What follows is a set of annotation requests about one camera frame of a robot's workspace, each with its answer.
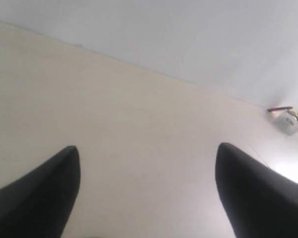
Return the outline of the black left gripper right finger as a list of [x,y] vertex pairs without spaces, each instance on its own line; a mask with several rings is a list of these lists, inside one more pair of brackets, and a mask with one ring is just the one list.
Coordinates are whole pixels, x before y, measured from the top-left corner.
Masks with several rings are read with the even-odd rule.
[[298,238],[298,184],[229,143],[218,147],[218,194],[237,238]]

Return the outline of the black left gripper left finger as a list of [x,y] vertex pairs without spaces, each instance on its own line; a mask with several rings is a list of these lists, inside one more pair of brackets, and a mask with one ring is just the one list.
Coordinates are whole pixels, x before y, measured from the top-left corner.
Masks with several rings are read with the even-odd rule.
[[0,188],[0,238],[60,238],[79,186],[78,149],[67,146]]

